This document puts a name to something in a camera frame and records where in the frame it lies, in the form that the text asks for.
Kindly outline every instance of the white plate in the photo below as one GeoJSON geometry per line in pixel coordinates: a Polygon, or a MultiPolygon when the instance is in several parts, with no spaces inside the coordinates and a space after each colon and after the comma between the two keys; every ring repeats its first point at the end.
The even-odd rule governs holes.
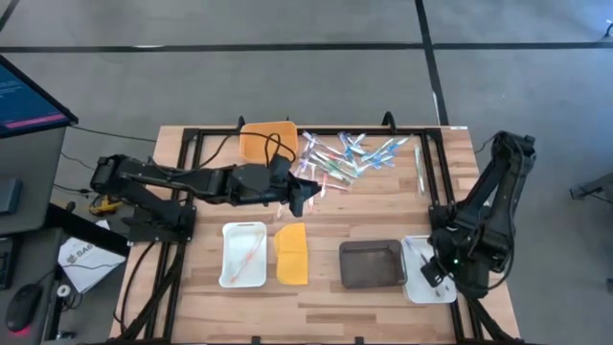
{"type": "MultiPolygon", "coordinates": [[[[432,246],[428,244],[427,237],[410,237],[413,246],[429,261],[434,256],[432,246]]],[[[404,239],[402,252],[404,254],[404,266],[406,268],[406,284],[404,284],[404,296],[418,304],[451,303],[458,298],[456,286],[449,277],[444,277],[443,282],[434,289],[421,274],[421,268],[425,265],[420,253],[411,250],[404,239]]]]}
{"type": "Polygon", "coordinates": [[[223,266],[219,284],[224,288],[255,288],[266,282],[266,225],[262,222],[235,222],[223,226],[223,266]],[[251,260],[240,268],[244,258],[260,246],[251,260]],[[237,279],[232,277],[237,271],[237,279]]]}

